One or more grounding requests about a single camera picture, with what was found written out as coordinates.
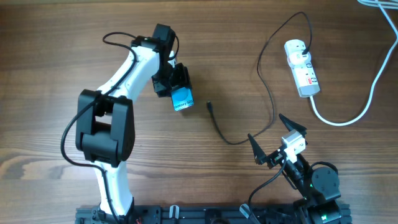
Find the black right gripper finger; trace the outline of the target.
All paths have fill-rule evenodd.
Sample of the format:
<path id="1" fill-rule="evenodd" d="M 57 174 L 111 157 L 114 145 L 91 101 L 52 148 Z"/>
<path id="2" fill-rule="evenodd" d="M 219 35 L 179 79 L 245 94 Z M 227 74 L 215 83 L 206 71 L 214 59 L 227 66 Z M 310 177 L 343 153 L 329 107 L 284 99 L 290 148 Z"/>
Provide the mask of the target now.
<path id="1" fill-rule="evenodd" d="M 252 151 L 254 154 L 254 160 L 257 165 L 263 165 L 266 162 L 267 156 L 266 153 L 262 150 L 260 145 L 254 139 L 251 134 L 248 134 L 248 139 L 252 147 Z"/>
<path id="2" fill-rule="evenodd" d="M 286 116 L 283 114 L 279 113 L 279 119 L 282 121 L 284 126 L 287 128 L 288 131 L 293 131 L 296 130 L 298 131 L 303 137 L 307 134 L 307 129 L 306 127 L 302 126 L 301 124 L 298 124 L 290 119 L 288 119 Z"/>

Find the teal screen smartphone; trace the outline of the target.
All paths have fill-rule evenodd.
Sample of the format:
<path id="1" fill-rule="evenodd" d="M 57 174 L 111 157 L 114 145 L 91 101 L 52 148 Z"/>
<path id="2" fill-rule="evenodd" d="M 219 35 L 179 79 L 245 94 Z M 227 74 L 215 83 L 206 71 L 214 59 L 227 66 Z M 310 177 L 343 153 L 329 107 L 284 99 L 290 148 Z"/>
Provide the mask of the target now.
<path id="1" fill-rule="evenodd" d="M 194 105 L 192 91 L 189 88 L 180 88 L 171 92 L 172 103 L 175 111 L 180 111 Z"/>

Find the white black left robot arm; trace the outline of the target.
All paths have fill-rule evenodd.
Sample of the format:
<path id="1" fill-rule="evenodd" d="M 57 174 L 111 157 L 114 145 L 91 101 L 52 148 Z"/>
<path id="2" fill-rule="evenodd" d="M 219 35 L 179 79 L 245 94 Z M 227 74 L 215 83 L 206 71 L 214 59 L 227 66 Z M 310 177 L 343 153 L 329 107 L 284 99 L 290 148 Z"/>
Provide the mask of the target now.
<path id="1" fill-rule="evenodd" d="M 169 97 L 175 111 L 193 106 L 188 68 L 172 50 L 179 39 L 171 27 L 157 24 L 150 37 L 133 37 L 129 53 L 116 73 L 97 90 L 78 97 L 76 148 L 96 171 L 103 223 L 131 223 L 134 197 L 127 181 L 126 161 L 135 142 L 133 104 L 147 82 L 158 97 Z"/>

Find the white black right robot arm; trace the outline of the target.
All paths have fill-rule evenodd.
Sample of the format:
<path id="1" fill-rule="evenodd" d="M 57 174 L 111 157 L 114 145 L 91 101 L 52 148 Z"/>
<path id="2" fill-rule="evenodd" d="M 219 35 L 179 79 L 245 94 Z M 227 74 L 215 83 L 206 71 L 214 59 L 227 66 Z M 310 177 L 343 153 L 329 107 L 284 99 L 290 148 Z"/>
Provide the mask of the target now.
<path id="1" fill-rule="evenodd" d="M 254 136 L 248 134 L 256 164 L 267 164 L 270 169 L 280 165 L 279 171 L 273 177 L 249 195 L 249 213 L 254 213 L 253 196 L 283 175 L 292 188 L 302 195 L 302 199 L 294 202 L 294 215 L 300 223 L 343 223 L 343 211 L 336 201 L 341 197 L 338 169 L 324 161 L 310 165 L 302 155 L 307 146 L 306 127 L 282 114 L 279 118 L 289 133 L 281 137 L 281 146 L 271 154 L 267 155 Z"/>

